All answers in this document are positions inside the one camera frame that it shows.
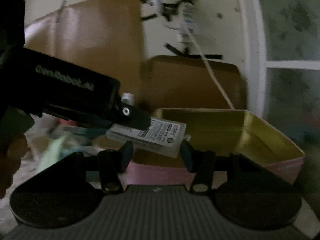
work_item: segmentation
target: wire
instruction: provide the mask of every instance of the wire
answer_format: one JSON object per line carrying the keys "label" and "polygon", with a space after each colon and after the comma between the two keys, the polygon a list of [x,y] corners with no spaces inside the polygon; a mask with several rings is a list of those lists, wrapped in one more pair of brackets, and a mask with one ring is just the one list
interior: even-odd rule
{"label": "wire", "polygon": [[235,107],[233,106],[230,98],[228,97],[227,93],[224,91],[223,87],[221,86],[221,84],[219,83],[219,81],[217,80],[216,76],[214,75],[213,73],[213,70],[209,64],[209,61],[208,59],[204,56],[204,54],[202,53],[201,51],[201,48],[198,44],[198,42],[196,41],[196,39],[194,38],[194,36],[191,34],[189,28],[187,25],[185,25],[185,22],[184,22],[184,18],[183,18],[183,10],[184,8],[186,7],[187,3],[183,3],[185,5],[181,5],[179,7],[179,20],[180,20],[180,24],[181,24],[181,27],[183,28],[183,30],[188,34],[190,40],[192,41],[192,43],[194,44],[194,46],[197,48],[199,54],[200,54],[200,57],[201,59],[203,60],[208,72],[209,72],[209,75],[211,77],[211,79],[213,80],[213,82],[216,84],[216,86],[218,87],[218,89],[220,90],[222,96],[224,97],[224,99],[227,101],[230,109],[232,110],[235,110]]}

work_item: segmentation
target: hand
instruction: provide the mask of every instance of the hand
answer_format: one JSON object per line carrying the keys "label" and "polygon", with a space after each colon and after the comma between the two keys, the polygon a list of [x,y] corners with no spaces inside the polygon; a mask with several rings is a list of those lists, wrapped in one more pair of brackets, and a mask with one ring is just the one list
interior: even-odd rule
{"label": "hand", "polygon": [[6,149],[0,149],[0,199],[12,185],[13,175],[20,168],[21,158],[28,149],[24,135],[15,136]]}

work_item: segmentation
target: brown cardboard box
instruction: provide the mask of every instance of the brown cardboard box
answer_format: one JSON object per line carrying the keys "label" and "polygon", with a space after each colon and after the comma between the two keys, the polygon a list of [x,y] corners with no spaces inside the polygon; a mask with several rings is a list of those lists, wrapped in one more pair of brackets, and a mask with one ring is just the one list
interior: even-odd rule
{"label": "brown cardboard box", "polygon": [[139,100],[143,33],[139,0],[88,0],[28,25],[25,47],[109,75]]}
{"label": "brown cardboard box", "polygon": [[[210,61],[236,109],[246,109],[246,88],[238,68]],[[157,56],[144,66],[142,99],[146,108],[219,108],[229,106],[201,59]]]}

